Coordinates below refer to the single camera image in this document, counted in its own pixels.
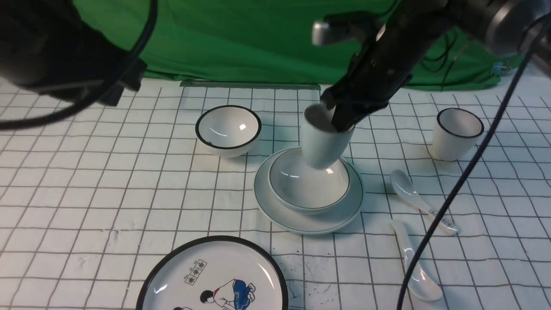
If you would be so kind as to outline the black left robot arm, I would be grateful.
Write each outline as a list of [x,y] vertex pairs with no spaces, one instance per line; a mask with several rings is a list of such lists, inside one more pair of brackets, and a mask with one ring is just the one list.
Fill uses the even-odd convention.
[[3,0],[1,77],[70,106],[35,118],[2,121],[1,130],[46,126],[96,102],[116,106],[124,90],[138,92],[146,71],[140,54],[153,35],[158,9],[158,2],[151,0],[144,28],[127,51],[85,23],[71,0]]

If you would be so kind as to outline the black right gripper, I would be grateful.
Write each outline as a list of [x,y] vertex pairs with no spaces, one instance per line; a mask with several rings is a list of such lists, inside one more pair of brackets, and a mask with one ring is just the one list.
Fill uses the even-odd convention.
[[322,94],[334,129],[348,131],[386,108],[430,47],[431,33],[423,26],[386,26],[367,40],[346,74]]

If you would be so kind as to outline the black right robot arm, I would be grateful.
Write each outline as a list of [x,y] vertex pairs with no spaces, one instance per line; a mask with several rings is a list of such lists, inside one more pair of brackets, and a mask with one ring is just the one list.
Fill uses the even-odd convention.
[[386,108],[432,45],[453,26],[498,56],[527,55],[535,47],[532,61],[549,76],[550,33],[539,37],[549,17],[548,0],[401,0],[384,23],[367,11],[326,15],[313,25],[314,45],[356,39],[361,49],[321,101],[333,111],[335,130],[348,131]]

